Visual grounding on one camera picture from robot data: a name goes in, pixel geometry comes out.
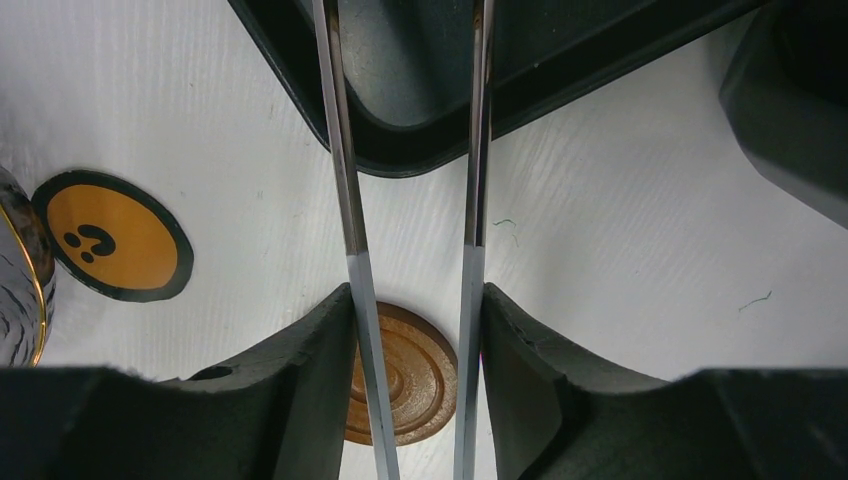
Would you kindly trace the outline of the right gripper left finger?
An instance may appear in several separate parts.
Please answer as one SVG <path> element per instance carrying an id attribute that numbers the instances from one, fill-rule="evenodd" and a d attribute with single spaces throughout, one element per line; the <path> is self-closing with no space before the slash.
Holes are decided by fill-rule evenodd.
<path id="1" fill-rule="evenodd" d="M 105 367 L 1 372 L 5 479 L 335 479 L 355 353 L 339 285 L 300 320 L 185 380 Z"/>

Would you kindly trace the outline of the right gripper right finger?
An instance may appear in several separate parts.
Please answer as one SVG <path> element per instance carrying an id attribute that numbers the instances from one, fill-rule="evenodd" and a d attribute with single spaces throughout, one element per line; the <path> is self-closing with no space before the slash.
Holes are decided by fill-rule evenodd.
<path id="1" fill-rule="evenodd" d="M 482 365 L 502 479 L 843 479 L 843 369 L 611 362 L 484 288 Z"/>

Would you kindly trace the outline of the metal tongs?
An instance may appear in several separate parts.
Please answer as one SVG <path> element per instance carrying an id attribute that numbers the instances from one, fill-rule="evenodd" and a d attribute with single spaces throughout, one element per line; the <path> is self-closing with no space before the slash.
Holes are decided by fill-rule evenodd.
<path id="1" fill-rule="evenodd" d="M 338 4 L 335 1 L 315 1 L 312 10 L 329 151 L 334 165 L 349 283 L 355 306 L 377 474 L 381 479 L 397 479 L 400 470 L 349 121 Z M 492 139 L 495 10 L 496 3 L 493 0 L 477 1 L 473 7 L 473 76 L 453 453 L 453 476 L 456 479 L 474 478 L 476 465 L 487 175 Z"/>

